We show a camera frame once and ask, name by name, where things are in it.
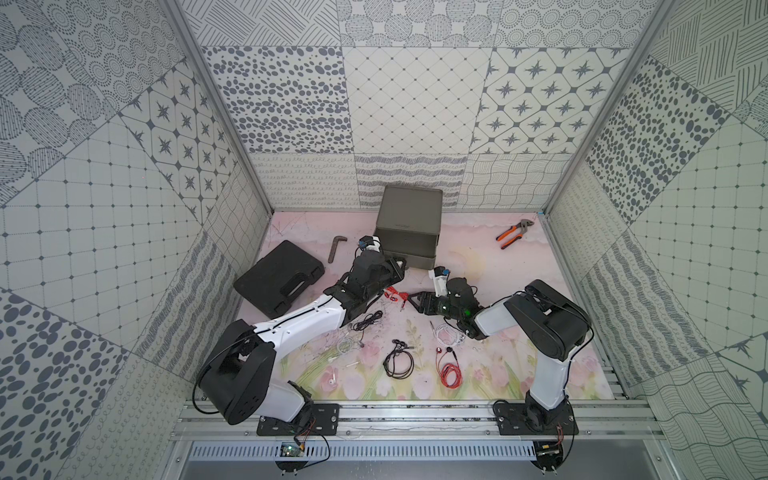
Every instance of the grid pattern panel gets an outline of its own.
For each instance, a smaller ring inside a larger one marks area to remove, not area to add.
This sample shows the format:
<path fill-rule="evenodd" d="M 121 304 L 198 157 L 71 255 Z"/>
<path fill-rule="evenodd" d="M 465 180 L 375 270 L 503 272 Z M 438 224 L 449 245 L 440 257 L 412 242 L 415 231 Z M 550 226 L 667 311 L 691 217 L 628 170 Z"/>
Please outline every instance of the grid pattern panel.
<path fill-rule="evenodd" d="M 345 47 L 356 154 L 466 154 L 482 48 Z"/>
<path fill-rule="evenodd" d="M 713 347 L 768 331 L 767 145 L 729 119 L 632 226 Z"/>
<path fill-rule="evenodd" d="M 3 211 L 3 283 L 122 346 L 138 338 L 200 231 L 119 118 Z"/>

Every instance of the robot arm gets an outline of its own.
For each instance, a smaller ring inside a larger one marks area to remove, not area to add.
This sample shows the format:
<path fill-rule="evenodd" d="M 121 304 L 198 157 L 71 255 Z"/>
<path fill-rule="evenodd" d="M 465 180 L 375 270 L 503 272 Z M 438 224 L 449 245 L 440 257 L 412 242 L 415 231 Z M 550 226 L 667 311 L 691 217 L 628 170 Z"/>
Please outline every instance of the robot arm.
<path fill-rule="evenodd" d="M 385 257 L 379 239 L 363 237 L 352 269 L 309 305 L 267 322 L 231 323 L 197 378 L 230 425 L 256 413 L 293 422 L 306 413 L 309 394 L 271 379 L 275 362 L 312 338 L 362 315 L 382 291 L 405 276 L 405 261 Z"/>
<path fill-rule="evenodd" d="M 571 360 L 584 346 L 591 329 L 589 316 L 575 303 L 541 280 L 534 280 L 525 291 L 517 292 L 483 308 L 464 278 L 448 279 L 449 271 L 439 266 L 430 277 L 435 293 L 421 292 L 411 301 L 425 315 L 440 315 L 456 320 L 466 336 L 482 340 L 519 325 L 538 350 L 534 383 L 526 403 L 542 413 L 561 408 Z"/>

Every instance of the black plastic case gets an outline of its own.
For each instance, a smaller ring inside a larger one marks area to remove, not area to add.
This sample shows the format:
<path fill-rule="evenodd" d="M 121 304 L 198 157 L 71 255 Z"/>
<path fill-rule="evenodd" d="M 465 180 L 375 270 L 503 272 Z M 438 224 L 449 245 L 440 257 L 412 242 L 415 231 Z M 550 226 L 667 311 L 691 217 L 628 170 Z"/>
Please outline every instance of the black plastic case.
<path fill-rule="evenodd" d="M 323 262 L 284 240 L 235 280 L 234 287 L 264 315 L 276 319 L 325 272 Z"/>

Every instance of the black mounting plate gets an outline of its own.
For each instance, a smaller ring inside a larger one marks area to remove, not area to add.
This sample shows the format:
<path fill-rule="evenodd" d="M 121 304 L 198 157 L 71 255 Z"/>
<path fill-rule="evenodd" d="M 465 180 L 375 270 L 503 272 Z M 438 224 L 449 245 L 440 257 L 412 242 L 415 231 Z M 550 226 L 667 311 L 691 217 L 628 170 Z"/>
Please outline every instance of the black mounting plate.
<path fill-rule="evenodd" d="M 563 429 L 563 435 L 577 435 L 578 425 L 573 418 L 570 409 L 557 409 L 556 416 L 544 427 L 541 432 L 530 429 L 525 423 L 524 403 L 501 403 L 495 407 L 497 413 L 496 425 L 499 435 L 547 435 L 556 436 L 558 425 Z"/>
<path fill-rule="evenodd" d="M 325 436 L 335 435 L 336 428 L 339 426 L 339 404 L 338 403 L 315 403 L 312 407 L 310 421 L 315 420 L 314 432 L 310 435 L 322 433 Z M 258 436 L 294 436 L 297 433 L 296 427 L 283 420 L 273 419 L 272 417 L 262 417 L 259 420 L 259 426 L 256 428 Z"/>

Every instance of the red wire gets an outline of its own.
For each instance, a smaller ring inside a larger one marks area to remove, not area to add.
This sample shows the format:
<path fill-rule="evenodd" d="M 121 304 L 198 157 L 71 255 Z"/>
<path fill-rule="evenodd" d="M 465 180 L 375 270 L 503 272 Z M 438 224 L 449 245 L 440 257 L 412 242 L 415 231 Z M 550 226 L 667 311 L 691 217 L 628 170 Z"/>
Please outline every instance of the red wire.
<path fill-rule="evenodd" d="M 450 389 L 457 389 L 462 384 L 462 370 L 458 367 L 457 363 L 446 363 L 442 368 L 440 368 L 440 363 L 442 362 L 443 357 L 448 355 L 448 352 L 445 352 L 440 357 L 440 360 L 437 360 L 438 353 L 435 353 L 435 368 L 437 368 L 437 373 L 440 375 L 440 381 L 442 382 L 443 386 L 448 387 Z M 448 375 L 455 374 L 456 378 L 453 380 L 452 383 L 448 383 Z"/>

